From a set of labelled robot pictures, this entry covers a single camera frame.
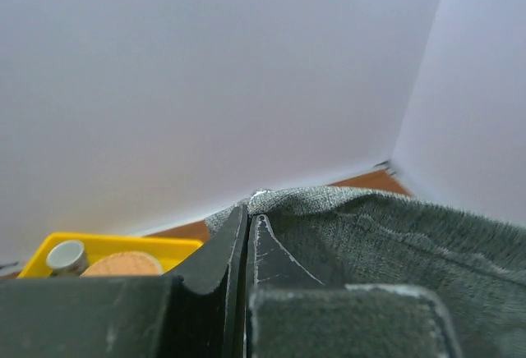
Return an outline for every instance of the white backdrop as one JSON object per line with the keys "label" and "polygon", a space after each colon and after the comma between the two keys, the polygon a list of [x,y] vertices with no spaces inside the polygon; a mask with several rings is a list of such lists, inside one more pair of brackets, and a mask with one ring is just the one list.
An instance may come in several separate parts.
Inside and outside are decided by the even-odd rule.
{"label": "white backdrop", "polygon": [[523,225],[525,34],[526,0],[441,0],[394,152],[424,196]]}
{"label": "white backdrop", "polygon": [[439,0],[0,0],[0,261],[395,146]]}

